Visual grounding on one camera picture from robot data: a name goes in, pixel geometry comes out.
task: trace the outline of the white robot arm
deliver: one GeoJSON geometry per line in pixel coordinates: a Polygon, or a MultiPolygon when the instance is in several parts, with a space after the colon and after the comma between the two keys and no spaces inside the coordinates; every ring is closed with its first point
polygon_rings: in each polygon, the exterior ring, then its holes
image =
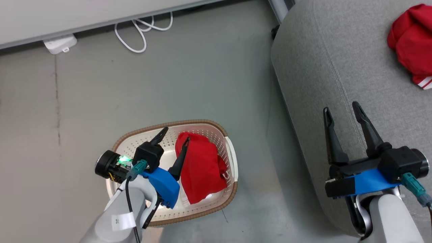
{"type": "Polygon", "coordinates": [[[95,220],[80,243],[136,243],[134,227],[139,242],[142,227],[157,205],[157,193],[148,179],[138,176],[129,183],[129,196],[133,213],[129,212],[126,198],[126,181],[117,189],[104,212],[95,220]]]}
{"type": "Polygon", "coordinates": [[[376,196],[369,205],[372,233],[360,243],[424,243],[403,201],[393,195],[376,196]]]}

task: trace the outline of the concrete floor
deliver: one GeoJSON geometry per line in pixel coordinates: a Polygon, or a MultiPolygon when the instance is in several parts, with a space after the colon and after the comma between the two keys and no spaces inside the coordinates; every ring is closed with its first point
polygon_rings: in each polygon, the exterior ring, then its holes
{"type": "MultiPolygon", "coordinates": [[[[2,51],[2,242],[78,242],[108,202],[99,155],[131,130],[200,118],[235,146],[237,194],[223,211],[148,229],[144,242],[357,242],[315,197],[270,63],[275,25],[268,3],[251,0],[176,13],[172,29],[146,34],[144,54],[112,29],[57,56],[2,51]]],[[[120,34],[140,47],[134,28],[120,34]]]]}

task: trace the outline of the black cord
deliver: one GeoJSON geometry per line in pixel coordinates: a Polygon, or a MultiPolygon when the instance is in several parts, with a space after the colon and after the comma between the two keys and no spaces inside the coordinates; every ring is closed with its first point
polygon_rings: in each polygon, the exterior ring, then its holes
{"type": "Polygon", "coordinates": [[[429,214],[431,216],[431,227],[432,227],[432,205],[430,202],[426,203],[426,206],[428,206],[429,214]]]}
{"type": "MultiPolygon", "coordinates": [[[[129,212],[132,213],[132,204],[130,203],[130,196],[129,196],[129,181],[130,179],[132,179],[132,177],[128,177],[126,179],[126,200],[127,200],[127,206],[129,207],[129,212]]],[[[133,232],[135,233],[135,240],[137,241],[137,243],[140,243],[140,237],[138,236],[138,229],[135,226],[133,228],[133,232]]]]}

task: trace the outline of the sofa cushion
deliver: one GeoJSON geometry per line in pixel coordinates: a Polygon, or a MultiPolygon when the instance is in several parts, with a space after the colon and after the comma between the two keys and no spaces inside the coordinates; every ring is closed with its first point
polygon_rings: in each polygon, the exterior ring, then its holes
{"type": "MultiPolygon", "coordinates": [[[[286,16],[272,61],[315,191],[328,219],[358,236],[343,199],[325,193],[328,179],[322,110],[329,106],[342,148],[366,157],[362,130],[351,107],[358,101],[385,141],[432,158],[432,90],[413,84],[387,46],[392,22],[432,0],[302,0],[286,16]]],[[[420,181],[432,192],[428,176],[420,181]]],[[[429,212],[405,188],[404,202],[424,240],[431,242],[429,212]]]]}

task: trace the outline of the red garment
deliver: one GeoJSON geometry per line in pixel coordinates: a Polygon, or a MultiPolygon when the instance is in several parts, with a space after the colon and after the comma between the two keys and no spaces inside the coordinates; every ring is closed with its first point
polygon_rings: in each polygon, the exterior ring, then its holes
{"type": "Polygon", "coordinates": [[[189,145],[180,180],[189,203],[194,204],[227,187],[223,178],[227,168],[223,159],[217,155],[216,145],[199,134],[181,133],[175,143],[177,156],[187,137],[189,145]]]}
{"type": "Polygon", "coordinates": [[[391,26],[387,43],[413,74],[413,82],[432,88],[432,6],[420,4],[404,12],[391,26]]]}

